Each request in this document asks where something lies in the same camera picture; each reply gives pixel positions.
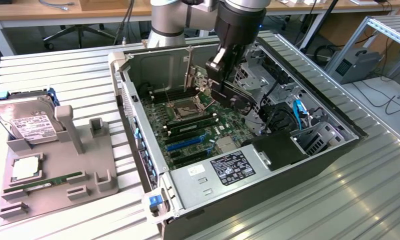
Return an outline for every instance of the metal rack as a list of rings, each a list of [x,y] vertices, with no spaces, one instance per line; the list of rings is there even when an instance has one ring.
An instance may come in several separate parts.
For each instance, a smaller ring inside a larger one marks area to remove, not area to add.
[[[361,35],[363,35],[363,32],[367,28],[367,26],[373,27],[377,31],[379,31],[382,34],[385,34],[389,38],[391,38],[394,41],[397,41],[400,44],[400,15],[389,15],[389,16],[367,16],[361,23],[361,26],[358,27],[357,31],[353,34],[353,37],[349,40],[347,45],[345,46],[343,50],[341,51],[339,55],[333,59],[330,62],[326,71],[331,73],[337,70],[338,66],[341,65],[345,56],[349,52],[349,50],[355,45]],[[371,45],[374,39],[377,38],[377,35],[371,38],[370,41],[365,44],[365,47]],[[400,61],[394,66],[394,68],[389,72],[389,76],[391,77],[393,74],[397,72],[397,70],[400,67]]]

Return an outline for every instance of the warning label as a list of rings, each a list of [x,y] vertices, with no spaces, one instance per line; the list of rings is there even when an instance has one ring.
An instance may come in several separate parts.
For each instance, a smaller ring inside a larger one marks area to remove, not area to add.
[[[239,182],[242,179],[246,179],[248,176],[255,174],[255,170],[251,167],[242,151],[212,160],[211,164],[220,182],[226,186]]]
[[[11,121],[27,141],[56,136],[48,115],[31,116]]]

